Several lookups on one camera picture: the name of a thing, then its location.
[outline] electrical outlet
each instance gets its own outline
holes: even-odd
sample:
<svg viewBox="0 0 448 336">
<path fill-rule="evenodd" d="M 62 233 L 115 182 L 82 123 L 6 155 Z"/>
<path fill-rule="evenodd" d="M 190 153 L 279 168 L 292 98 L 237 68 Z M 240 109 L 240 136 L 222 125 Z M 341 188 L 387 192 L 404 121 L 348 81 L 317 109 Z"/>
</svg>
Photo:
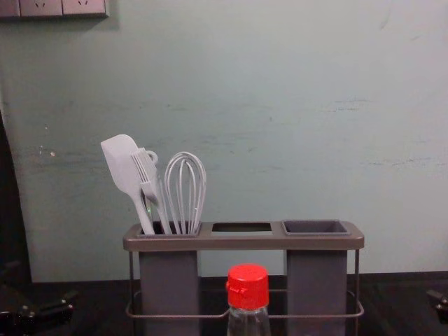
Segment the electrical outlet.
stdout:
<svg viewBox="0 0 448 336">
<path fill-rule="evenodd" d="M 107 0 L 62 0 L 64 15 L 108 16 Z"/>
<path fill-rule="evenodd" d="M 19 16 L 19 0 L 0 0 L 0 18 L 16 18 Z"/>
<path fill-rule="evenodd" d="M 20 14 L 25 17 L 62 16 L 62 0 L 20 0 Z"/>
</svg>

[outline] utensil caddy compartment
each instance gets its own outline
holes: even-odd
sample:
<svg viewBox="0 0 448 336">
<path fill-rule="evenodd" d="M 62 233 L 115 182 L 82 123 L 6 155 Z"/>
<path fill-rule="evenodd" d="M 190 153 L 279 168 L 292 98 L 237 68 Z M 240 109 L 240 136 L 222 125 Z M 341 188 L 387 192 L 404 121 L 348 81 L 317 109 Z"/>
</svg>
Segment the utensil caddy compartment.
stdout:
<svg viewBox="0 0 448 336">
<path fill-rule="evenodd" d="M 139 224 L 123 238 L 129 252 L 131 300 L 127 315 L 143 321 L 144 336 L 201 336 L 201 321 L 224 320 L 228 310 L 201 314 L 198 251 L 283 250 L 288 336 L 345 336 L 346 319 L 364 312 L 359 302 L 359 250 L 363 233 L 338 220 L 201 223 L 196 235 L 144 235 Z M 347 313 L 347 252 L 355 251 L 353 311 Z M 133 253 L 139 254 L 141 292 L 134 289 Z M 141 314 L 137 313 L 137 303 Z"/>
</svg>

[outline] red bottle cap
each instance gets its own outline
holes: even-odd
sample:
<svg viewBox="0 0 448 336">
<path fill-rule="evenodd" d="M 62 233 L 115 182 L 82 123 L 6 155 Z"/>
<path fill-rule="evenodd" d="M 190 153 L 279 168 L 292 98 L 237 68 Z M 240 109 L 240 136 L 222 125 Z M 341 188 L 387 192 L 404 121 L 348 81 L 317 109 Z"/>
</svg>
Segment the red bottle cap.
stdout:
<svg viewBox="0 0 448 336">
<path fill-rule="evenodd" d="M 267 270 L 255 264 L 243 264 L 229 270 L 226 283 L 229 305 L 238 309 L 255 310 L 269 303 Z"/>
</svg>

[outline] light green wall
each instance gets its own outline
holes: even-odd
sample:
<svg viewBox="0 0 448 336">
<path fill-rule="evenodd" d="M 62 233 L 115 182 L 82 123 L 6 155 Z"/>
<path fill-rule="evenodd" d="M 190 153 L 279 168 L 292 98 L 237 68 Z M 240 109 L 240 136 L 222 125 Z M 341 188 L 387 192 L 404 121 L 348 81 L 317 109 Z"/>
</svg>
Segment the light green wall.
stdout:
<svg viewBox="0 0 448 336">
<path fill-rule="evenodd" d="M 341 218 L 365 233 L 364 272 L 448 269 L 446 13 L 436 0 L 119 0 L 104 21 L 0 24 L 34 280 L 127 276 L 137 216 L 99 146 L 119 133 L 163 164 L 201 157 L 206 221 Z M 226 258 L 203 258 L 204 273 Z"/>
</svg>

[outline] white spatula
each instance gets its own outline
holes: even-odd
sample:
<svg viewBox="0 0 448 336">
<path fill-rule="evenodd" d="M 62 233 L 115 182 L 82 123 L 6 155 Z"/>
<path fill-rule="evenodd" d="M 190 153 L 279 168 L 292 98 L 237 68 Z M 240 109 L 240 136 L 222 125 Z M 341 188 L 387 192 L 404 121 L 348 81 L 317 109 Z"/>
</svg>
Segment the white spatula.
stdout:
<svg viewBox="0 0 448 336">
<path fill-rule="evenodd" d="M 118 189 L 128 194 L 135 204 L 140 224 L 145 235 L 154 235 L 154 228 L 146 211 L 141 193 L 139 172 L 131 154 L 139 148 L 134 140 L 125 134 L 101 142 L 112 179 Z"/>
</svg>

